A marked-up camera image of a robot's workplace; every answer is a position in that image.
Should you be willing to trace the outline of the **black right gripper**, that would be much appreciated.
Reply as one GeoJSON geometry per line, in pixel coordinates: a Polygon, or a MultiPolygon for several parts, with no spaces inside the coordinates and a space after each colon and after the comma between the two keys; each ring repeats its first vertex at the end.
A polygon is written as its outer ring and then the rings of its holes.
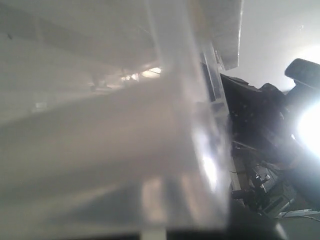
{"type": "Polygon", "coordinates": [[[237,77],[220,77],[234,144],[256,161],[294,169],[294,130],[286,95],[270,83],[257,88],[237,77]]]}

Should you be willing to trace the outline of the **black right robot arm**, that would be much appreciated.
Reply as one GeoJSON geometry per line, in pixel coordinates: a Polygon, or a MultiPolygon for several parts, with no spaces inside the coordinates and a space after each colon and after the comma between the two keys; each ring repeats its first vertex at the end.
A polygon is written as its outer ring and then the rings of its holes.
{"type": "Polygon", "coordinates": [[[231,193],[229,240],[282,240],[275,217],[301,195],[320,206],[320,158],[298,131],[298,122],[320,99],[320,77],[289,74],[295,87],[287,93],[270,83],[260,88],[222,75],[229,109],[232,157],[239,190],[231,193]]]}

